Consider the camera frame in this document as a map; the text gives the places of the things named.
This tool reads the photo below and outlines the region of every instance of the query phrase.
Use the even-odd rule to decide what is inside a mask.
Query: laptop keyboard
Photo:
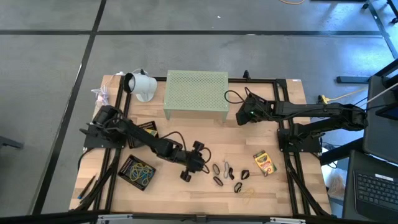
[[[356,198],[398,211],[398,182],[355,171]]]

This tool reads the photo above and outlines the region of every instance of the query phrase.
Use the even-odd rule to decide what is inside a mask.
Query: wooden table
[[[103,84],[111,76],[105,75]],[[114,77],[108,84],[110,90],[110,103],[113,105],[118,91],[120,77]],[[192,174],[189,183],[180,179],[184,166],[159,159],[147,146],[137,149],[124,148],[121,153],[119,169],[129,155],[134,155],[144,162],[154,166],[157,171],[145,191],[141,191],[120,177],[116,178],[114,196],[111,206],[112,212],[129,213],[180,213],[193,214],[205,213],[212,215],[292,215],[289,199],[289,188],[284,165],[283,154],[279,151],[277,143],[276,122],[263,121],[248,123],[238,126],[235,112],[241,105],[230,105],[227,121],[221,121],[220,114],[174,112],[169,121],[163,111],[163,100],[166,82],[158,82],[155,97],[148,103],[142,103],[135,96],[131,98],[128,118],[136,124],[155,121],[160,136],[172,131],[183,134],[188,150],[192,150],[195,140],[203,142],[212,152],[212,164],[218,164],[221,169],[220,179],[224,186],[216,185],[213,172]],[[300,80],[287,80],[290,101],[304,104],[305,96]],[[263,83],[230,83],[229,89],[245,96],[244,87],[266,100],[274,100],[271,84]],[[122,107],[126,93],[123,93]],[[239,98],[229,94],[229,100],[239,101]],[[295,123],[309,123],[309,118],[295,118]],[[171,135],[171,139],[181,142],[178,135]],[[253,155],[265,150],[277,166],[277,172],[264,177],[260,168],[255,164]],[[301,161],[305,183],[315,200],[322,208],[330,213],[330,205],[323,182],[320,163],[317,158],[309,153],[301,153]],[[77,196],[83,190],[93,175],[100,173],[104,149],[94,149],[82,160],[73,192],[70,208],[77,207]],[[224,179],[224,161],[228,161],[234,169],[235,179]],[[250,170],[250,177],[240,180],[240,172]],[[253,189],[254,195],[248,199],[243,194],[233,192],[237,182],[243,183],[242,192]],[[108,183],[104,186],[100,208],[104,208]],[[302,213],[301,194],[296,186],[298,210]]]

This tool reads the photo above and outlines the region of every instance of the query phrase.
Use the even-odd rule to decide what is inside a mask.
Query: green perforated cover
[[[165,110],[229,111],[227,72],[169,70]]]

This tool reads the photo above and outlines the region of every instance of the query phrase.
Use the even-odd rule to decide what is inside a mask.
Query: white lamp
[[[124,91],[136,94],[137,99],[141,102],[153,99],[157,88],[156,79],[148,77],[147,74],[141,69],[139,73],[127,73],[124,77]]]

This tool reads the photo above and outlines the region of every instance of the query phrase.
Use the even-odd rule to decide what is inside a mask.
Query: concrete floor
[[[99,0],[5,0],[0,2],[0,29],[91,30],[99,5]],[[309,0],[299,6],[278,0],[112,0],[99,29],[377,31],[361,6]],[[391,9],[382,1],[374,7],[397,42],[397,26],[387,23]],[[2,217],[29,212],[87,40],[87,35],[0,35],[0,135],[25,143],[21,151],[0,150]],[[155,76],[167,70],[211,70],[241,77],[249,70],[255,78],[299,78],[307,102],[315,103],[319,94],[333,98],[364,87],[338,85],[336,76],[371,76],[392,60],[382,37],[97,35],[43,212],[68,209],[84,140],[78,129],[91,119],[95,99],[90,90],[105,74],[142,67]],[[365,96],[362,92],[340,102]],[[332,131],[324,140],[344,144],[360,135]]]

